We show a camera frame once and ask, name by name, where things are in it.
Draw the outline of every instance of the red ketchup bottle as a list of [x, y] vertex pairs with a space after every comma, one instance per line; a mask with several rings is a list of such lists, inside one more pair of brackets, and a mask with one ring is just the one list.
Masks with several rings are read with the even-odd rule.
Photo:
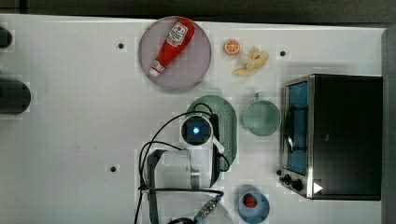
[[192, 21], [186, 18], [178, 19], [173, 25], [169, 35], [163, 41], [163, 47], [157, 59], [149, 69], [149, 73], [157, 77], [165, 67], [171, 63], [184, 48], [190, 43], [195, 29]]

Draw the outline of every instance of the blue light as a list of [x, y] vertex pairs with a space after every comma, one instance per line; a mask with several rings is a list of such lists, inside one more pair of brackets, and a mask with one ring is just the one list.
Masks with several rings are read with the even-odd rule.
[[194, 128], [194, 129], [192, 129], [192, 131], [193, 131], [195, 134], [197, 134], [197, 133], [199, 133], [199, 128]]

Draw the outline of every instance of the bottle cap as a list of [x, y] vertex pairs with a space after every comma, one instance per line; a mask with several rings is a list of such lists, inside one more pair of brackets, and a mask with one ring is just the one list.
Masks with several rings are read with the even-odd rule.
[[154, 76], [154, 77], [157, 77], [157, 76], [160, 75], [160, 73], [157, 72], [157, 70], [155, 70], [154, 68], [150, 68], [150, 69], [149, 69], [149, 74], [152, 75], [152, 76]]

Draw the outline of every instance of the oven knob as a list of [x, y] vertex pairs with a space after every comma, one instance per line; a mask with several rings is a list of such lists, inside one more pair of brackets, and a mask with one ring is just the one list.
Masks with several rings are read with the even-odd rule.
[[279, 180], [288, 185], [291, 181], [291, 177], [289, 175], [284, 175], [283, 177], [280, 177]]
[[301, 179], [293, 180], [290, 183], [291, 183], [291, 187], [297, 191], [300, 191], [303, 189], [303, 182], [301, 181]]

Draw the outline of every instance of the green mug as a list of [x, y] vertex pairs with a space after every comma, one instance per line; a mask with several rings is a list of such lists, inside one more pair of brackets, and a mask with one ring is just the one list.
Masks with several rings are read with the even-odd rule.
[[256, 92], [256, 100], [244, 112], [242, 123], [244, 127], [258, 136], [268, 136], [275, 133], [280, 126], [281, 115], [273, 103], [262, 99], [262, 92]]

